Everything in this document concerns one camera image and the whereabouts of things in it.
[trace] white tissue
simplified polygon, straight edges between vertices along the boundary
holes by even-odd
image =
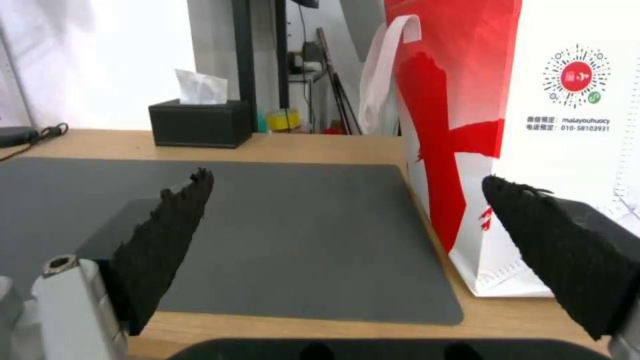
[[[175,69],[180,84],[181,104],[225,104],[227,79]]]

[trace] tissue box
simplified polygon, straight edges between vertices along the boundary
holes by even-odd
[[[149,106],[149,116],[156,146],[235,149],[252,133],[251,109],[246,101],[192,105],[174,99]]]

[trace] bag handle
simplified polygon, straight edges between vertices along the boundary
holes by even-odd
[[[371,42],[360,78],[358,123],[365,135],[372,133],[380,123],[380,108],[389,95],[396,52],[403,34],[405,44],[422,39],[417,15],[398,16],[388,28],[381,24]]]

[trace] black desk mat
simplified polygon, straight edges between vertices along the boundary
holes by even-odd
[[[22,158],[0,164],[0,274],[28,294],[47,259],[128,238],[160,189],[216,184],[160,309],[456,324],[460,305],[400,171],[379,165]]]

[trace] yellow tape roll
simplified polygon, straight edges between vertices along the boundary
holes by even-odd
[[[287,112],[284,110],[276,110],[267,114],[267,126],[272,131],[282,131],[289,128],[296,129],[300,126],[300,113],[298,110],[289,110],[289,121],[287,121]]]

